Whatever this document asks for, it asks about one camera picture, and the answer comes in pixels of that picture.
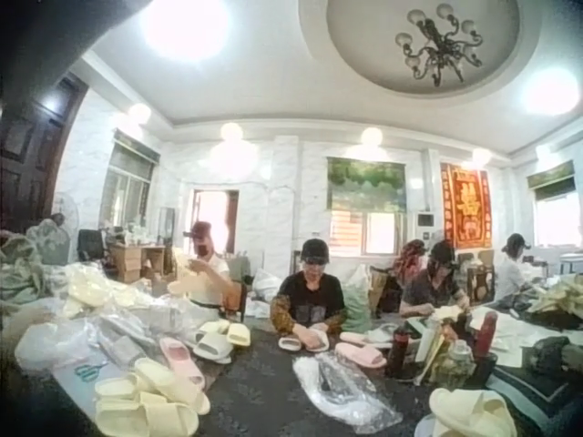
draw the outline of face mask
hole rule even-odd
[[[199,255],[202,258],[209,255],[209,248],[207,248],[205,245],[196,246],[195,250],[197,251],[197,255]]]

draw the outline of door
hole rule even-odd
[[[86,92],[85,84],[67,77],[42,103],[3,110],[2,229],[24,233],[50,216],[63,148]]]

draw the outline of red bottle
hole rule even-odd
[[[476,344],[474,345],[474,357],[483,358],[490,352],[492,340],[496,333],[496,323],[498,321],[498,313],[489,311],[484,317],[482,328],[477,333]]]

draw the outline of black cap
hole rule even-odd
[[[530,249],[530,245],[527,244],[527,241],[525,240],[525,238],[522,235],[512,234],[506,240],[506,245],[504,246],[504,248],[502,250],[504,252],[506,252],[511,248],[513,248],[513,249],[520,249],[520,248]]]
[[[210,237],[210,223],[208,221],[197,221],[192,227],[190,236],[194,239]]]
[[[434,244],[430,257],[442,265],[453,264],[455,263],[455,249],[449,241],[444,239]]]
[[[328,264],[330,262],[328,245],[323,239],[308,239],[303,243],[301,260],[313,261],[314,264]]]

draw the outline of sack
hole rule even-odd
[[[343,285],[347,318],[343,330],[364,334],[373,326],[368,300],[368,269],[361,264]]]

